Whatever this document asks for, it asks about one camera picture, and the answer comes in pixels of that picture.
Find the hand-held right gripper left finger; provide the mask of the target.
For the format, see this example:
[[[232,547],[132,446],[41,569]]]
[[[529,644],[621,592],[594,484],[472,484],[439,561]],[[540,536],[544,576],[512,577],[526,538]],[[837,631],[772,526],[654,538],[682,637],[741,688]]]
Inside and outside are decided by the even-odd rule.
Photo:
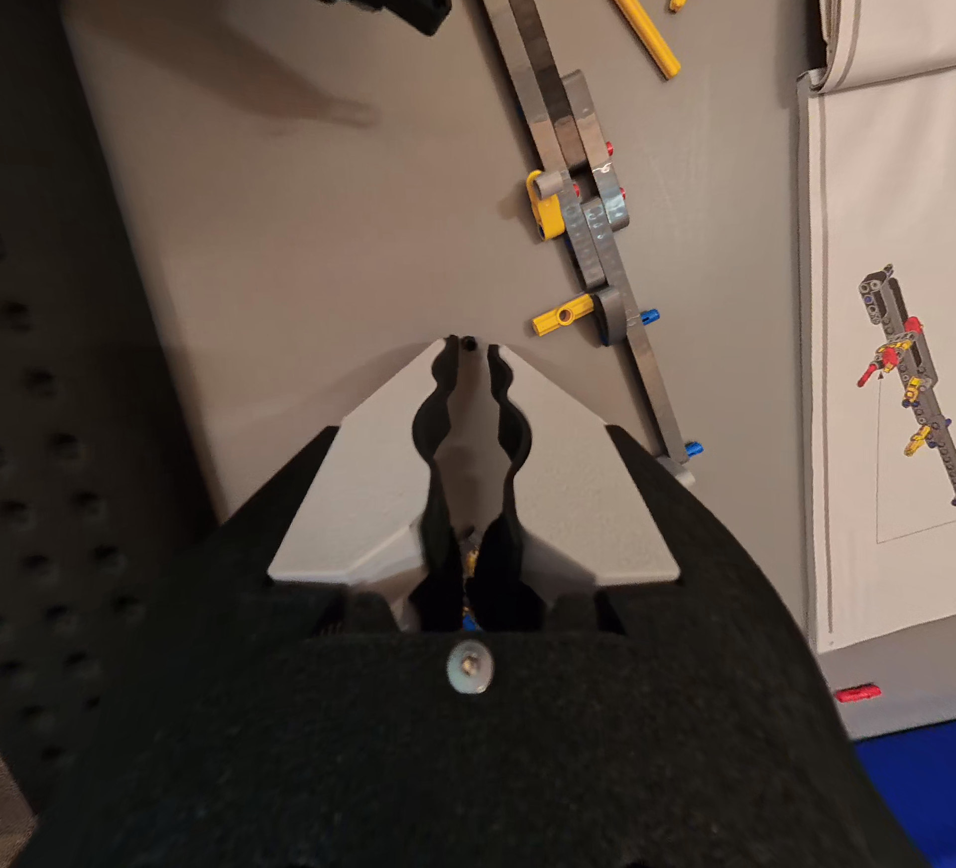
[[[436,455],[458,336],[434,341],[342,421],[268,575],[381,596],[404,630],[462,628],[464,572]]]

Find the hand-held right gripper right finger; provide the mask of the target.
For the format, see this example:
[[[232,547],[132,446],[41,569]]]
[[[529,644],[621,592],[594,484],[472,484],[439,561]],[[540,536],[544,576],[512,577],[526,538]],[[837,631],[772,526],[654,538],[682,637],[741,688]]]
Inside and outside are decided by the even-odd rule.
[[[561,599],[677,581],[610,425],[504,345],[487,366],[508,469],[476,561],[478,625],[533,632]]]

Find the open lego instruction booklet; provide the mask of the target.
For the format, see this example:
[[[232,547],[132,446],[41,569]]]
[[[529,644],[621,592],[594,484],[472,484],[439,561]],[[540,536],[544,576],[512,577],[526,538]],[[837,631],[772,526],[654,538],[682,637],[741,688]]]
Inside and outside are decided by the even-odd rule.
[[[810,638],[954,615],[955,0],[820,0],[797,85]]]

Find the black perforated mat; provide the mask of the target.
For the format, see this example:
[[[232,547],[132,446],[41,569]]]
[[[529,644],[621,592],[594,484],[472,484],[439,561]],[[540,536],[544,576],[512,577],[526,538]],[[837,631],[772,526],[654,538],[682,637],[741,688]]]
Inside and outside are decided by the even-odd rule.
[[[2,759],[41,812],[214,519],[61,0],[1,20]]]

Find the blue plastic bin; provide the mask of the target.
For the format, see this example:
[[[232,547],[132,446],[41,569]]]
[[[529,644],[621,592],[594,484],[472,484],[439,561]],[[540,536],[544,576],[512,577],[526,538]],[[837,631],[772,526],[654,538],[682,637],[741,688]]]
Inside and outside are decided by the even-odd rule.
[[[871,781],[935,867],[955,865],[955,723],[855,743]]]

